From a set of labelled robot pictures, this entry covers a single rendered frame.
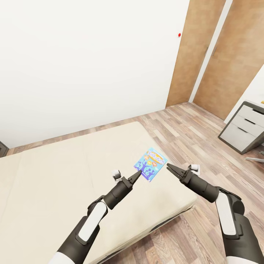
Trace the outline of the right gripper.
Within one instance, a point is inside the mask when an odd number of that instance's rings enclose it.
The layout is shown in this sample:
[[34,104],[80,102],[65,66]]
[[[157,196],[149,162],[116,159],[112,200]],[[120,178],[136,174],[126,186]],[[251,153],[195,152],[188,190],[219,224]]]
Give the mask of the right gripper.
[[172,172],[187,188],[192,190],[195,194],[202,196],[208,187],[208,182],[196,176],[190,170],[183,170],[172,164],[167,163],[167,169]]

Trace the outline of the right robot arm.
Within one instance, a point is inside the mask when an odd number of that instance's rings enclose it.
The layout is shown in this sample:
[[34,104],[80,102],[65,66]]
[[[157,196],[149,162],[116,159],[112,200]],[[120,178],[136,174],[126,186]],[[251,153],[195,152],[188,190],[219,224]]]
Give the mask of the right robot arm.
[[264,264],[258,239],[249,219],[243,215],[245,207],[241,198],[201,179],[197,164],[189,165],[187,170],[169,163],[167,166],[180,183],[210,203],[216,203],[227,264]]

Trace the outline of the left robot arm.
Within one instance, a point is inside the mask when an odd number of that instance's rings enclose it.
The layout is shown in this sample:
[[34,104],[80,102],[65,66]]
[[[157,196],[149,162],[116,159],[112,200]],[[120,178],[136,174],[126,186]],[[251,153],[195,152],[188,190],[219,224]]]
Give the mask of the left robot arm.
[[82,217],[48,264],[83,264],[100,231],[99,222],[107,213],[107,207],[113,210],[132,191],[142,170],[128,179],[121,178],[118,169],[111,173],[117,185],[88,206],[87,216]]

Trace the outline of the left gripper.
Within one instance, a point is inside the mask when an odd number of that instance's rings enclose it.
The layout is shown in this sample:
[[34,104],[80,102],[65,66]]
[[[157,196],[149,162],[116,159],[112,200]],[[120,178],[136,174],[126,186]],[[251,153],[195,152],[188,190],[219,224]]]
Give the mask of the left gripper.
[[141,173],[142,170],[139,170],[128,179],[123,177],[121,178],[121,181],[117,183],[116,186],[114,186],[114,188],[111,190],[111,193],[118,202],[121,202],[132,191],[133,184],[141,175]]

